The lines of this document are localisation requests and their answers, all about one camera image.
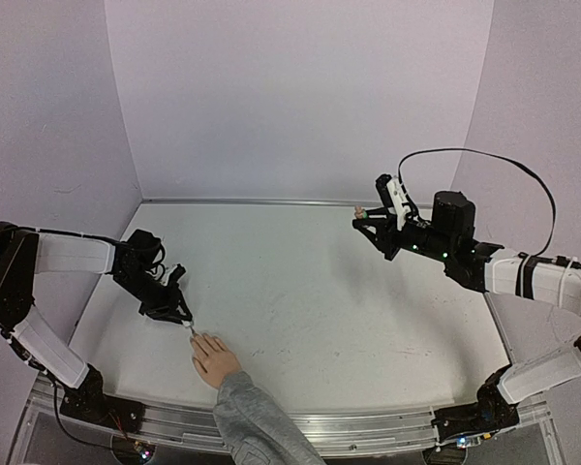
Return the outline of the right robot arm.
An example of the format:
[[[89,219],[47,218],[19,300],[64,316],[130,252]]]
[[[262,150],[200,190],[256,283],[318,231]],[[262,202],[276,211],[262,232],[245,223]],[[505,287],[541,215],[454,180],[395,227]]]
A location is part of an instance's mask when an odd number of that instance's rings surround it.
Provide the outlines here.
[[[446,277],[484,295],[513,295],[547,303],[581,317],[581,263],[514,252],[474,239],[475,206],[462,193],[438,192],[429,221],[422,221],[398,191],[382,194],[383,206],[357,207],[353,227],[388,261],[408,251],[443,264]],[[443,439],[496,432],[519,421],[520,402],[581,377],[581,334],[574,341],[498,369],[478,389],[475,402],[435,413]]]

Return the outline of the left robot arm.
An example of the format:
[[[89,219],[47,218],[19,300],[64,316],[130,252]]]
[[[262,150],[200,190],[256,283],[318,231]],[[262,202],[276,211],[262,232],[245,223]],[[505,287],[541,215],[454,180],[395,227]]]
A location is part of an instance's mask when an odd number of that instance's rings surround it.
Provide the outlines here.
[[[75,390],[73,405],[93,423],[111,413],[100,393],[103,377],[74,352],[40,310],[36,278],[46,273],[110,277],[154,321],[192,327],[194,316],[180,287],[186,269],[166,267],[160,237],[135,230],[125,240],[0,222],[0,331],[24,361]]]

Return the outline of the grey sleeved forearm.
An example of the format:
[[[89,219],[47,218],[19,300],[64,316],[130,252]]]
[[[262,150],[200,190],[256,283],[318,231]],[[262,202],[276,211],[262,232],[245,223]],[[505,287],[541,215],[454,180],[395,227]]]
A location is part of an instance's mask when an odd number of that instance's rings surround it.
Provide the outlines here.
[[[224,380],[213,417],[236,464],[324,462],[291,418],[243,371]]]

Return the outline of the mannequin hand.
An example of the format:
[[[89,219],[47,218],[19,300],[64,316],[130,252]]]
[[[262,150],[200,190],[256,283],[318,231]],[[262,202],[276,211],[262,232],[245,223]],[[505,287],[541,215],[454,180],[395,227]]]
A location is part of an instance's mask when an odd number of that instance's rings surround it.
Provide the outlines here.
[[[218,336],[194,333],[190,339],[193,365],[201,379],[219,389],[226,377],[242,371],[242,366],[225,342]]]

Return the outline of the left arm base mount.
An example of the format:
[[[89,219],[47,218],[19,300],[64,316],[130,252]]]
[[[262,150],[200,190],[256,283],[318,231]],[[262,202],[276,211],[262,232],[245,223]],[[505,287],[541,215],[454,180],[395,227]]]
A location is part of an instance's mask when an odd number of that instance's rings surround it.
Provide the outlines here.
[[[68,394],[59,407],[62,416],[128,434],[140,431],[144,412],[141,402],[105,394],[97,400]]]

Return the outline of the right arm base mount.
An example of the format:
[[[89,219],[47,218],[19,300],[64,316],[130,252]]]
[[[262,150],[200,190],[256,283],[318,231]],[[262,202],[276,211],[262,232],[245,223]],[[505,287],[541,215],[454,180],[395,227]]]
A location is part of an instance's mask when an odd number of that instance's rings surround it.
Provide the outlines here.
[[[431,425],[437,428],[441,443],[462,437],[496,433],[516,426],[519,415],[516,408],[506,407],[497,413],[482,409],[477,403],[441,408],[435,412]]]

